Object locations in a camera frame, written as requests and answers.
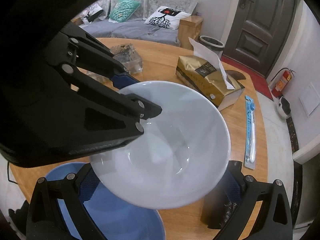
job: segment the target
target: white bowl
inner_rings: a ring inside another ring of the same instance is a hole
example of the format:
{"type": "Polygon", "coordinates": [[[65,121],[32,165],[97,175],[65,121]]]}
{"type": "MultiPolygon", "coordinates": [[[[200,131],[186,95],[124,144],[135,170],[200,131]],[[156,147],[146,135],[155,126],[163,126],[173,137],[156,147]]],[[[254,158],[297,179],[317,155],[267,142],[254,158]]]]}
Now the white bowl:
{"type": "Polygon", "coordinates": [[[144,97],[162,113],[141,119],[144,134],[127,146],[90,157],[101,182],[116,196],[150,209],[185,206],[210,192],[227,168],[231,148],[217,108],[172,82],[141,82],[119,92],[144,97]]]}

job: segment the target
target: trash can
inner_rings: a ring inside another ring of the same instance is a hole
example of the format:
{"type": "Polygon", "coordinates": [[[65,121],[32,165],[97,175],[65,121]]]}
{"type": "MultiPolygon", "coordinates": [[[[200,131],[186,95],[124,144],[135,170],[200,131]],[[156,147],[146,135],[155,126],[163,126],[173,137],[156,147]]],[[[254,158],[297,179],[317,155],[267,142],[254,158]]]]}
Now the trash can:
{"type": "Polygon", "coordinates": [[[221,58],[222,51],[224,49],[224,44],[212,37],[201,35],[199,37],[199,43],[206,46],[208,49],[216,53],[219,58],[221,58]]]}

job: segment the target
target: blue plate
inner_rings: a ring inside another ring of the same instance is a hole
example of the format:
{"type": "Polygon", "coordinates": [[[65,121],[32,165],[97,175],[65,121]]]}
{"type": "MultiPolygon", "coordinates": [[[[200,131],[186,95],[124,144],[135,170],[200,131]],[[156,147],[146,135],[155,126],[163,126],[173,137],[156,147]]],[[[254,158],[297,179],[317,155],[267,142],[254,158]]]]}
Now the blue plate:
{"type": "MultiPolygon", "coordinates": [[[[63,179],[68,173],[77,173],[84,164],[62,164],[45,177],[47,180],[63,179]]],[[[58,199],[58,203],[70,234],[81,239],[64,201],[58,199]]],[[[84,206],[108,240],[165,240],[164,226],[157,210],[129,204],[113,195],[102,183],[84,206]]]]}

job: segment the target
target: wooden box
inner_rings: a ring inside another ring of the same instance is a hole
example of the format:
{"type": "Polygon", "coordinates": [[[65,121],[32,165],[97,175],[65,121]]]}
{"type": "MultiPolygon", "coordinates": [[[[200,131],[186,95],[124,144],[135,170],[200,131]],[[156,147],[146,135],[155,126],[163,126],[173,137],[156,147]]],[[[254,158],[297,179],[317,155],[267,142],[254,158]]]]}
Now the wooden box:
{"type": "Polygon", "coordinates": [[[200,16],[189,16],[180,20],[178,39],[181,48],[193,50],[193,47],[189,42],[189,37],[195,41],[198,40],[202,22],[203,18],[200,16]]]}

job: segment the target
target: round table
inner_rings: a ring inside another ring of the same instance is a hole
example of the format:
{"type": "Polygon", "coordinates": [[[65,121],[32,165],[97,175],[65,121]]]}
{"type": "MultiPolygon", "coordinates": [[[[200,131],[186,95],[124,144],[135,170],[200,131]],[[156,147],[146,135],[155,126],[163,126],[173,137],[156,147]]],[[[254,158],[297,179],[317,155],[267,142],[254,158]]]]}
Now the round table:
{"type": "MultiPolygon", "coordinates": [[[[117,38],[98,38],[107,47],[115,45],[132,43],[140,54],[143,60],[143,72],[133,75],[140,81],[150,80],[165,80],[182,84],[182,82],[175,76],[175,68],[178,57],[183,55],[192,55],[193,51],[174,47],[171,45],[151,42],[139,41],[129,39],[117,38]]],[[[230,160],[244,161],[245,139],[246,139],[246,113],[245,113],[245,99],[244,96],[250,96],[256,105],[256,138],[257,138],[257,155],[255,170],[242,167],[244,175],[251,174],[257,181],[267,181],[268,176],[268,156],[267,143],[264,130],[264,123],[260,110],[259,101],[256,91],[253,87],[250,76],[231,65],[222,63],[225,69],[234,69],[243,73],[246,80],[240,80],[245,86],[245,90],[237,102],[221,111],[230,132],[231,138],[231,156],[230,160]]],[[[74,161],[88,162],[89,158],[80,158],[74,161]]],[[[47,166],[36,168],[20,168],[11,165],[12,173],[19,184],[20,189],[30,202],[32,192],[36,181],[39,177],[45,176],[51,169],[60,165],[55,163],[47,166]]],[[[167,240],[179,239],[201,239],[211,240],[217,234],[218,230],[208,229],[207,225],[200,221],[204,199],[201,199],[193,204],[177,209],[159,210],[164,222],[167,240]]],[[[261,203],[257,203],[253,213],[244,229],[240,239],[249,235],[251,228],[256,220],[261,203]]]]}

